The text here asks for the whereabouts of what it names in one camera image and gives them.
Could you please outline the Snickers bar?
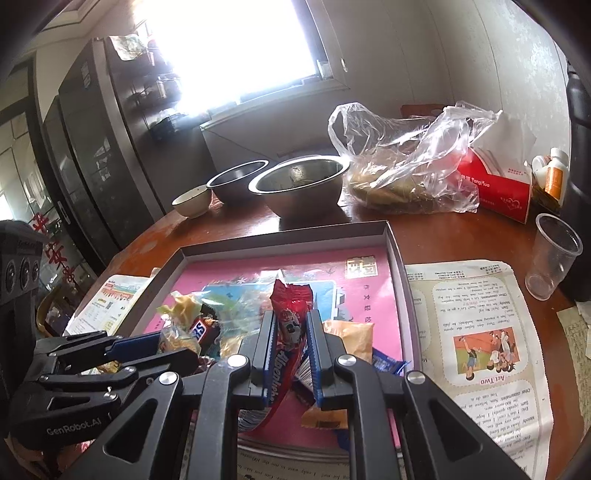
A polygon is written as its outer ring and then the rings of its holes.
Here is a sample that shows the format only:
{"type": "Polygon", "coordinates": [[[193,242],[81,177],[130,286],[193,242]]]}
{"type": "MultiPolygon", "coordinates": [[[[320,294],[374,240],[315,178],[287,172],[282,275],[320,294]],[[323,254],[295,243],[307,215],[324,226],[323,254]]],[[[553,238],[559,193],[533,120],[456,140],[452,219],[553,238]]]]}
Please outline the Snickers bar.
{"type": "Polygon", "coordinates": [[[198,317],[189,334],[197,341],[202,352],[208,350],[221,334],[221,325],[212,317],[198,317]]]}

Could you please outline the grey box with pink book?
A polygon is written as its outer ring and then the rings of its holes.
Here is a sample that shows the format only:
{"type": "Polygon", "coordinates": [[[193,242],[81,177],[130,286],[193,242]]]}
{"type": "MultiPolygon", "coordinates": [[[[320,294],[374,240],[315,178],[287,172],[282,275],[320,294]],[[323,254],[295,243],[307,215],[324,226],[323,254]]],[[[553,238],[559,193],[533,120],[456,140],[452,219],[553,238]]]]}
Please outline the grey box with pink book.
{"type": "Polygon", "coordinates": [[[334,456],[348,446],[345,415],[315,406],[304,319],[317,311],[353,354],[420,364],[414,302],[389,223],[348,223],[283,231],[178,249],[147,281],[119,326],[135,336],[162,329],[179,295],[211,308],[214,349],[230,355],[277,316],[277,359],[267,412],[246,415],[245,442],[288,456],[334,456]]]}

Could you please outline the plastic bag with bread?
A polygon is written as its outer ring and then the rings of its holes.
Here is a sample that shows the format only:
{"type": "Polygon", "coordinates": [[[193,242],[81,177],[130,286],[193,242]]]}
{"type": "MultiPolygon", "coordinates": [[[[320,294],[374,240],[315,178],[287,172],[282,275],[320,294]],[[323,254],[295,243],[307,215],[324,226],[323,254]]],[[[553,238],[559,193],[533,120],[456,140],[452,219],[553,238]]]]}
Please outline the plastic bag with bread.
{"type": "Polygon", "coordinates": [[[460,164],[501,114],[459,102],[437,116],[384,118],[359,102],[335,107],[328,134],[349,161],[346,189],[387,214],[475,213],[476,184],[460,164]]]}

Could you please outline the small white ceramic bowl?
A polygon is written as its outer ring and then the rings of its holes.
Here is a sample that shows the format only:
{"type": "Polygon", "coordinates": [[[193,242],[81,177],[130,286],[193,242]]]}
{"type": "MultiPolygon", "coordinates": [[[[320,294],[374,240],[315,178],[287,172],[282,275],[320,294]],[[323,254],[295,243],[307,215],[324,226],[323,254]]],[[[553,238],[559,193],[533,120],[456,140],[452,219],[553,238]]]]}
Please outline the small white ceramic bowl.
{"type": "Polygon", "coordinates": [[[199,185],[179,195],[171,205],[179,215],[190,219],[197,218],[208,211],[211,205],[211,190],[206,185],[199,185]]]}

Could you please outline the black thermos flask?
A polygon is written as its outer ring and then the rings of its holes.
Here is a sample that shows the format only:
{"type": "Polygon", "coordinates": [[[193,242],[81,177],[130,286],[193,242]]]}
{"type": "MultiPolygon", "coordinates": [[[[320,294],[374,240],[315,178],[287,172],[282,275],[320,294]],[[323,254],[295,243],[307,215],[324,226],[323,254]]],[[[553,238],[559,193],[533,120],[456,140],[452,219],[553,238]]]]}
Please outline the black thermos flask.
{"type": "Polygon", "coordinates": [[[567,67],[566,96],[571,123],[569,178],[565,189],[561,218],[583,243],[583,251],[562,282],[566,296],[577,302],[590,300],[591,165],[590,95],[571,64],[567,67]]]}

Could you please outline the clear-wrapped flaky pastry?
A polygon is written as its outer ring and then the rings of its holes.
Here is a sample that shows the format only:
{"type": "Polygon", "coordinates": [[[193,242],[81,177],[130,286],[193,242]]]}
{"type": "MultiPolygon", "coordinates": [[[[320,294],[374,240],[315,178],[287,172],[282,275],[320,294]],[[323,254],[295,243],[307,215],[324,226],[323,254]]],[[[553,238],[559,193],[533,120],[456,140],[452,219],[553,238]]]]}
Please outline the clear-wrapped flaky pastry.
{"type": "Polygon", "coordinates": [[[186,348],[199,355],[201,347],[197,338],[185,332],[182,328],[172,324],[164,327],[159,332],[158,349],[162,353],[177,351],[186,348]]]}

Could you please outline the large steel bowl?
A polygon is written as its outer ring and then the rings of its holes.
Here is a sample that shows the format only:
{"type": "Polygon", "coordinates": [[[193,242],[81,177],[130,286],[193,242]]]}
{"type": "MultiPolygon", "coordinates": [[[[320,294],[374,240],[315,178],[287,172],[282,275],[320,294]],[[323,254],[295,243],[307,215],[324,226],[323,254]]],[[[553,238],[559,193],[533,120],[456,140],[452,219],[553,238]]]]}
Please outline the large steel bowl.
{"type": "Polygon", "coordinates": [[[286,160],[249,182],[249,192],[263,198],[281,219],[324,215],[338,206],[349,158],[308,155],[286,160]]]}

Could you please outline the red tissue box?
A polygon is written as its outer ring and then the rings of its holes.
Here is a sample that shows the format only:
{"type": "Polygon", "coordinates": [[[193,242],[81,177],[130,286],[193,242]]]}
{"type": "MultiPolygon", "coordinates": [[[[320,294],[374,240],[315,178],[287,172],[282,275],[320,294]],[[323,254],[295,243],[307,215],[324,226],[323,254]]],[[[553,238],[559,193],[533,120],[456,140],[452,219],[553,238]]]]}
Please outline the red tissue box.
{"type": "Polygon", "coordinates": [[[527,222],[532,192],[527,161],[535,141],[526,124],[504,111],[475,131],[459,171],[478,187],[482,207],[527,222]]]}

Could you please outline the blue Oreo packet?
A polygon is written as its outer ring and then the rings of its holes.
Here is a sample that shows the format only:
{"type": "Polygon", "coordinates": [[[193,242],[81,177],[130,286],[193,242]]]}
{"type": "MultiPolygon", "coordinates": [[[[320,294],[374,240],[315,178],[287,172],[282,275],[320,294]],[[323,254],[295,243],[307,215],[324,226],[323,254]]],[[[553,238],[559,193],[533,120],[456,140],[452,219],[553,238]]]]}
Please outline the blue Oreo packet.
{"type": "MultiPolygon", "coordinates": [[[[365,359],[365,362],[372,364],[377,371],[394,376],[402,375],[408,365],[407,361],[394,359],[376,348],[372,349],[372,354],[365,359]]],[[[349,419],[348,408],[352,405],[353,390],[352,386],[338,374],[335,374],[335,390],[337,390],[335,405],[339,410],[339,425],[335,426],[335,430],[338,430],[337,439],[339,447],[349,452],[351,450],[349,428],[353,426],[353,421],[349,419]]]]}

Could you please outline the dark steel bowl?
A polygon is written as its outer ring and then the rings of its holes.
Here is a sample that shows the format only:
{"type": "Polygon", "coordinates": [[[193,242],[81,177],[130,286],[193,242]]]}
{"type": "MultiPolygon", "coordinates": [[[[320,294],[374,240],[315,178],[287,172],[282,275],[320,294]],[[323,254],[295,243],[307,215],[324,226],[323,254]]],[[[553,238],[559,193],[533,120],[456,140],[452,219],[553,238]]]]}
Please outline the dark steel bowl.
{"type": "Polygon", "coordinates": [[[224,205],[236,205],[252,199],[249,182],[270,165],[267,160],[253,160],[228,168],[208,180],[206,186],[224,205]]]}

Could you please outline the red candy stick packet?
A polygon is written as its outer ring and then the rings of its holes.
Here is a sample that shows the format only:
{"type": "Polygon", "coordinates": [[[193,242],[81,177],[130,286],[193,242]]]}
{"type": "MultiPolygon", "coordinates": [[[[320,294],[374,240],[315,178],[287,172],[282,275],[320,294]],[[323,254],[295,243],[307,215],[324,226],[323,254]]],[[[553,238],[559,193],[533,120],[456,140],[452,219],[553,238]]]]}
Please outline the red candy stick packet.
{"type": "Polygon", "coordinates": [[[270,376],[266,380],[269,402],[263,410],[242,410],[238,414],[238,431],[253,432],[263,428],[276,414],[280,403],[293,384],[294,374],[304,353],[305,321],[314,306],[310,285],[286,284],[276,279],[270,295],[277,337],[270,376]]]}

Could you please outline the orange pill bottle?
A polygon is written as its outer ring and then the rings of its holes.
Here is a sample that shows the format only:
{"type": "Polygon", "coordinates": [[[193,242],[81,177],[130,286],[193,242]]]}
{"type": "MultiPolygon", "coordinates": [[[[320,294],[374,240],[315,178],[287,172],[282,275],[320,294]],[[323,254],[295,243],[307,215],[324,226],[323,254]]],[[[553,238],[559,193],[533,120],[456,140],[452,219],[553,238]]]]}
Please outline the orange pill bottle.
{"type": "Polygon", "coordinates": [[[546,169],[544,191],[559,204],[563,201],[563,190],[568,171],[563,165],[549,164],[546,169]]]}

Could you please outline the large newspaper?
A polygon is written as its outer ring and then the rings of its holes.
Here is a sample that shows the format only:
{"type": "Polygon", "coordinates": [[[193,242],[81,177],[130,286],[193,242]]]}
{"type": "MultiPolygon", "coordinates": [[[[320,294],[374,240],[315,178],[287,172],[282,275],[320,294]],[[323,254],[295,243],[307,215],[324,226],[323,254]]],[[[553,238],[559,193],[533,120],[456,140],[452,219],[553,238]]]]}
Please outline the large newspaper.
{"type": "Polygon", "coordinates": [[[541,344],[512,268],[469,260],[407,267],[419,369],[533,479],[553,427],[541,344]]]}

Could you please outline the window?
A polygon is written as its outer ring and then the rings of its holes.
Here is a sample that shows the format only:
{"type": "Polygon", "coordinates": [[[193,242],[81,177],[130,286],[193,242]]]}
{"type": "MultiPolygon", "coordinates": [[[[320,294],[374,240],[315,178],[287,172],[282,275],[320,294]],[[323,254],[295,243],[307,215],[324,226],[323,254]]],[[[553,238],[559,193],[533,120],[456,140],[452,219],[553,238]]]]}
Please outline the window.
{"type": "Polygon", "coordinates": [[[134,25],[176,85],[175,109],[224,118],[342,91],[317,1],[134,1],[134,25]]]}

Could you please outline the green-wrapped yellow cake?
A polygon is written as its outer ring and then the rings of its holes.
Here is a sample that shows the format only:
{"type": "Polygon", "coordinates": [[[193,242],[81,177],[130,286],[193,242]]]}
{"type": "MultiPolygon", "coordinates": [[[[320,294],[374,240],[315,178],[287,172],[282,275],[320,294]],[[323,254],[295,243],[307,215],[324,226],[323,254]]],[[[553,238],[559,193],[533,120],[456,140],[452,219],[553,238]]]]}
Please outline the green-wrapped yellow cake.
{"type": "Polygon", "coordinates": [[[173,304],[161,305],[156,309],[162,320],[168,320],[184,331],[189,331],[200,319],[217,320],[217,313],[211,306],[212,300],[207,298],[208,291],[181,294],[170,293],[173,304]]]}

